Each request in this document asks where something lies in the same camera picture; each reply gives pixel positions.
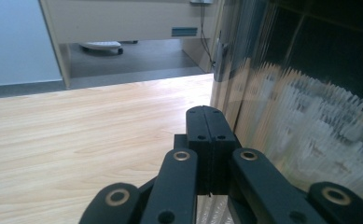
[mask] wood grain surface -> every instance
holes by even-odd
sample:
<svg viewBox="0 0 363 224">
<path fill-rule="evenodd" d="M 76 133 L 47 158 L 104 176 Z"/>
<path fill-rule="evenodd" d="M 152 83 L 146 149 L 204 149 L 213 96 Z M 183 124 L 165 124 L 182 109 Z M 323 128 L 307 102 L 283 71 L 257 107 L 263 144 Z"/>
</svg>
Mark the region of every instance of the wood grain surface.
<svg viewBox="0 0 363 224">
<path fill-rule="evenodd" d="M 154 177 L 212 75 L 0 99 L 0 223 L 78 223 L 103 187 Z"/>
</svg>

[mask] glass panel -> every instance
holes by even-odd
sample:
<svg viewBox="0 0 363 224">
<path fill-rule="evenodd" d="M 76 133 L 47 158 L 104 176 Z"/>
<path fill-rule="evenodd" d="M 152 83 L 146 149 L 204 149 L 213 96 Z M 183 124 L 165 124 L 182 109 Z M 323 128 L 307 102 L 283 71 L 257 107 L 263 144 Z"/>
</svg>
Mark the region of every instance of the glass panel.
<svg viewBox="0 0 363 224">
<path fill-rule="evenodd" d="M 228 0 L 211 106 L 295 186 L 363 197 L 363 1 Z"/>
</svg>

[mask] grey floor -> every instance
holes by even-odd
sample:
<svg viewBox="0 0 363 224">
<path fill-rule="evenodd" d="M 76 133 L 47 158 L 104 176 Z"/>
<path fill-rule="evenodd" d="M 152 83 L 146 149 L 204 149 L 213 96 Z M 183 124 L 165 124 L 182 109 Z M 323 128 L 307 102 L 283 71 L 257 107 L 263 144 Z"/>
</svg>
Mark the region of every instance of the grey floor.
<svg viewBox="0 0 363 224">
<path fill-rule="evenodd" d="M 182 51 L 181 40 L 122 42 L 123 54 L 116 50 L 84 51 L 71 44 L 71 90 L 123 83 L 185 77 L 204 71 Z M 0 86 L 0 98 L 65 91 L 60 82 Z"/>
</svg>

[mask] wall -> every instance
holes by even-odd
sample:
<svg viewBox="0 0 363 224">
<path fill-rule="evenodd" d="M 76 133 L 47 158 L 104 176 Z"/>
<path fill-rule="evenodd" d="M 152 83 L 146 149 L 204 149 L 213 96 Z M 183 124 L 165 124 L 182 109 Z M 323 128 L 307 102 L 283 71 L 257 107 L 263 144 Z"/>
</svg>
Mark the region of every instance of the wall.
<svg viewBox="0 0 363 224">
<path fill-rule="evenodd" d="M 62 80 L 37 0 L 0 0 L 0 86 Z"/>
</svg>

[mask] black mechanical part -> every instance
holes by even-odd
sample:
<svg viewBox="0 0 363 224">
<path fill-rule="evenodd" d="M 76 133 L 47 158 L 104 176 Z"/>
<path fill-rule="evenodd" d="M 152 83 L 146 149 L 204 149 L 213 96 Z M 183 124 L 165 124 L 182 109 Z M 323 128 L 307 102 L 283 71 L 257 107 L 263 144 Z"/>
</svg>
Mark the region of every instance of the black mechanical part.
<svg viewBox="0 0 363 224">
<path fill-rule="evenodd" d="M 113 184 L 100 190 L 82 215 L 80 224 L 138 223 L 139 190 L 130 184 Z"/>
<path fill-rule="evenodd" d="M 187 148 L 166 154 L 141 223 L 194 223 L 198 156 Z"/>
<path fill-rule="evenodd" d="M 80 223 L 195 223 L 196 195 L 229 195 L 235 223 L 363 223 L 363 200 L 328 182 L 309 194 L 291 186 L 259 151 L 241 148 L 223 114 L 187 111 L 187 134 L 176 134 L 159 175 L 141 188 L 102 189 Z"/>
<path fill-rule="evenodd" d="M 263 153 L 236 149 L 231 170 L 258 223 L 326 223 Z"/>
<path fill-rule="evenodd" d="M 232 151 L 240 146 L 221 111 L 195 106 L 187 111 L 188 148 L 199 156 L 198 192 L 228 194 Z"/>
<path fill-rule="evenodd" d="M 363 200 L 343 186 L 330 182 L 312 184 L 308 200 L 328 223 L 363 223 Z"/>
</svg>

